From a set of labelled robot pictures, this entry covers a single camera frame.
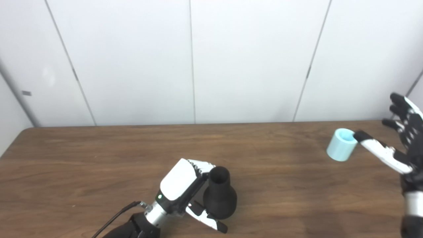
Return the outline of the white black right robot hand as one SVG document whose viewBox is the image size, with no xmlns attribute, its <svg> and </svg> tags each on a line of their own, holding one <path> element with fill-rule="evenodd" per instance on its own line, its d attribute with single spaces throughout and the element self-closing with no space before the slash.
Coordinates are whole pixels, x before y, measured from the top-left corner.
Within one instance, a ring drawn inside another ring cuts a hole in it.
<svg viewBox="0 0 423 238">
<path fill-rule="evenodd" d="M 422 192 L 422 111 L 403 95 L 392 93 L 390 99 L 390 111 L 399 117 L 400 122 L 383 119 L 382 125 L 398 133 L 406 152 L 388 146 L 364 131 L 355 131 L 353 137 L 361 146 L 400 174 L 403 193 Z"/>
</svg>

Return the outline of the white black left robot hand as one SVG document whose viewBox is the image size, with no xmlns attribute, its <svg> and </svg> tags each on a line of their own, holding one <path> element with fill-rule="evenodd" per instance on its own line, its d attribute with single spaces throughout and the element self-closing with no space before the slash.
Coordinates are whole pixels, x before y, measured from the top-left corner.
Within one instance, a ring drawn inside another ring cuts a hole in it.
<svg viewBox="0 0 423 238">
<path fill-rule="evenodd" d="M 192 201 L 216 166 L 205 161 L 181 158 L 160 182 L 160 189 L 147 220 L 161 228 L 169 217 L 189 214 L 197 221 L 226 234 L 228 227 L 215 218 L 204 205 Z"/>
</svg>

